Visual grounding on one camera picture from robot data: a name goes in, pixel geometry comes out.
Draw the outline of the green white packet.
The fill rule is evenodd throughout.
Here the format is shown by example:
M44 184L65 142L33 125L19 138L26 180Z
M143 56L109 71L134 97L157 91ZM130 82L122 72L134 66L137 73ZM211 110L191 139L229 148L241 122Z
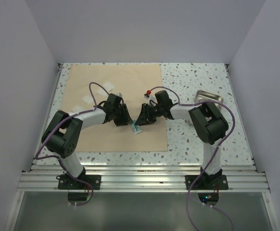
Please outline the green white packet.
M130 127L131 127L131 130L134 135L137 135L142 132L140 126L136 124L135 120L132 121L132 123L130 124Z

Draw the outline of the stainless steel tray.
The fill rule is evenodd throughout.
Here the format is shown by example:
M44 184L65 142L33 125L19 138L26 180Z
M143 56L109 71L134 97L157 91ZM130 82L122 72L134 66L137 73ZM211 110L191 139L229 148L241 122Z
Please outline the stainless steel tray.
M194 97L194 103L200 103L203 101L215 101L215 102L223 103L224 99L222 96L218 94L211 93L205 90L198 90Z

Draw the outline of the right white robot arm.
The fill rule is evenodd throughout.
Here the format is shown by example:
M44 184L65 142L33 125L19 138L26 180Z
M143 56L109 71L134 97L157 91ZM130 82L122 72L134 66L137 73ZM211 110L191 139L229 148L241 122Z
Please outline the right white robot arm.
M228 122L213 101L182 105L173 103L165 90L154 97L148 91L148 102L142 104L141 112L135 124L138 126L153 124L158 117L170 120L189 120L195 128L198 138L203 142L204 160L200 177L201 185L211 189L217 184L217 177L222 174L220 146L229 129Z

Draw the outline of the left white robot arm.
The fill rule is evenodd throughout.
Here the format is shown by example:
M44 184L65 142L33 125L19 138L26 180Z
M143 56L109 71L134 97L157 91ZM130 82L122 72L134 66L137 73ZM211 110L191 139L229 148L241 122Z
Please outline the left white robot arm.
M59 110L53 116L41 138L42 148L54 153L61 167L70 175L69 183L75 189L85 186L85 170L76 155L76 147L82 130L113 121L116 126L132 124L132 119L121 96L109 94L106 101L93 109L68 114Z

